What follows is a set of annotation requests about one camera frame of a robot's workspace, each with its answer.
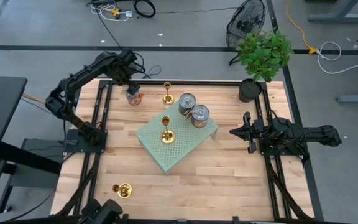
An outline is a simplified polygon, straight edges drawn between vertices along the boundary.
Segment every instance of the black plant pot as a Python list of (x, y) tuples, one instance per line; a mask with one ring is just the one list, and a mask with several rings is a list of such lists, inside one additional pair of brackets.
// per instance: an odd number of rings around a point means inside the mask
[(259, 82), (247, 78), (240, 83), (239, 99), (244, 103), (249, 103), (259, 96), (262, 87)]

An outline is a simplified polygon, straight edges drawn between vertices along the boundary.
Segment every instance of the yellow cable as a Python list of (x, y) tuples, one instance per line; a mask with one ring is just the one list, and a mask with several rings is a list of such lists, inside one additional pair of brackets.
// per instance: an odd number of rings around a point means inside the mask
[(299, 27), (290, 17), (290, 13), (288, 12), (288, 8), (290, 7), (290, 0), (287, 1), (287, 17), (289, 18), (289, 20), (292, 22), (292, 24), (298, 28), (298, 30), (301, 31), (302, 33), (302, 37), (303, 37), (303, 42), (305, 43), (305, 45), (309, 48), (309, 54), (315, 54), (318, 49), (315, 48), (315, 47), (310, 47), (306, 41), (306, 38), (305, 38), (305, 33), (303, 32), (303, 29), (301, 27)]
[(39, 103), (42, 103), (42, 104), (45, 104), (44, 101), (32, 96), (32, 95), (28, 95), (28, 94), (25, 94), (23, 93), (23, 96), (27, 97), (28, 99), (32, 100), (32, 101), (36, 101), (36, 102), (39, 102)]

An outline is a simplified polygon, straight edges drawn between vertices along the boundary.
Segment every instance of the gold candle holder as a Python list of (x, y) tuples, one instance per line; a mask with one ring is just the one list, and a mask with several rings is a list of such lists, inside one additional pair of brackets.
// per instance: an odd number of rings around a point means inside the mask
[(120, 186), (114, 184), (111, 190), (117, 193), (120, 198), (128, 198), (131, 196), (132, 186), (127, 183), (121, 184)]
[(162, 102), (165, 105), (171, 105), (175, 101), (173, 96), (169, 95), (169, 88), (171, 88), (171, 83), (170, 82), (165, 82), (164, 87), (165, 87), (165, 89), (167, 89), (167, 94), (162, 98)]
[(165, 126), (165, 131), (161, 134), (161, 141), (165, 144), (171, 144), (175, 140), (175, 133), (173, 131), (168, 130), (168, 124), (169, 124), (169, 117), (164, 116), (161, 119), (162, 124)]

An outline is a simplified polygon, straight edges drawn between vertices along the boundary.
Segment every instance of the can lid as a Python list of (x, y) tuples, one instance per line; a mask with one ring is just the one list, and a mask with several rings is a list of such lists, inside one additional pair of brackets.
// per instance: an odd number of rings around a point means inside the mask
[(191, 111), (191, 115), (197, 121), (204, 121), (209, 118), (209, 109), (204, 105), (197, 105)]
[(184, 93), (180, 96), (179, 104), (184, 108), (192, 108), (196, 104), (196, 98), (191, 93)]

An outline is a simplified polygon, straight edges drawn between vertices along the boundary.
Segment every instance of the green plant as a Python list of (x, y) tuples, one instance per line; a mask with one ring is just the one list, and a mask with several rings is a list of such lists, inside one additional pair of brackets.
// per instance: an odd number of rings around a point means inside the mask
[(240, 40), (236, 48), (241, 65), (256, 82), (261, 77), (271, 82), (280, 68), (285, 67), (293, 53), (291, 42), (277, 31), (276, 34), (247, 34), (248, 40)]

